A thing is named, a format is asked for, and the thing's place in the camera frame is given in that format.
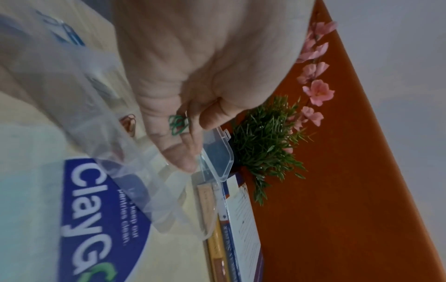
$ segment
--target green paper clip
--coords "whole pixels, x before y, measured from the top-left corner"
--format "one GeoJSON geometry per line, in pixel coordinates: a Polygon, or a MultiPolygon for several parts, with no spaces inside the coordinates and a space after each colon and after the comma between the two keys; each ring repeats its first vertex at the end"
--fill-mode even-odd
{"type": "Polygon", "coordinates": [[[169,117],[169,127],[172,130],[173,136],[181,134],[189,126],[189,123],[186,123],[186,120],[187,117],[182,115],[173,115],[169,117]]]}

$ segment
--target gray wall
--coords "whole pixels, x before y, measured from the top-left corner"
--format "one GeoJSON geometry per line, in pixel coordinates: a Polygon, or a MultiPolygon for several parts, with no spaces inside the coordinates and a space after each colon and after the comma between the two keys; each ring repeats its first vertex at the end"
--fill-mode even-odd
{"type": "Polygon", "coordinates": [[[325,2],[445,265],[446,1],[325,2]]]}

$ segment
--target orange table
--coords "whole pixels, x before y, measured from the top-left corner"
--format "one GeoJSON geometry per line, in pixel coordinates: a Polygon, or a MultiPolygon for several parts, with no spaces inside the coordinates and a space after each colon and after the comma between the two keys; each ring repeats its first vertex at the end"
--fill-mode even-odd
{"type": "MultiPolygon", "coordinates": [[[[330,21],[316,1],[319,21],[330,21]]],[[[336,90],[325,119],[295,156],[306,180],[271,178],[263,207],[253,203],[265,256],[264,282],[440,282],[441,262],[336,32],[321,78],[336,90]]],[[[295,65],[277,88],[304,95],[295,65]]],[[[252,193],[254,184],[243,171],[252,193]]]]}

